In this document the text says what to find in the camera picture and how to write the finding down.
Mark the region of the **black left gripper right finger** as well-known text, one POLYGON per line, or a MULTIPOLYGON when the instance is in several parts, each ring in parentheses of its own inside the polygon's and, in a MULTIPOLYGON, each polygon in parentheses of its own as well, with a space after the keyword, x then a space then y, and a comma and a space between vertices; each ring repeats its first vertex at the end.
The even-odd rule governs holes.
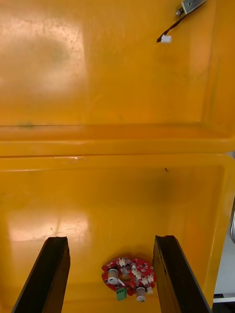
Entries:
POLYGON ((174 236, 155 236, 153 267, 161 312, 210 313, 212 311, 174 236))

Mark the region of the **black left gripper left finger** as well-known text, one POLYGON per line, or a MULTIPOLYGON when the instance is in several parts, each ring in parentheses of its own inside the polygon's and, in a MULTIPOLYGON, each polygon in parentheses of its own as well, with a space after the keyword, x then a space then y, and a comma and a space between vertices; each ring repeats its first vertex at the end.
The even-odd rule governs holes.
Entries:
POLYGON ((13 307, 13 313, 60 313, 71 265, 67 237, 49 237, 13 307))

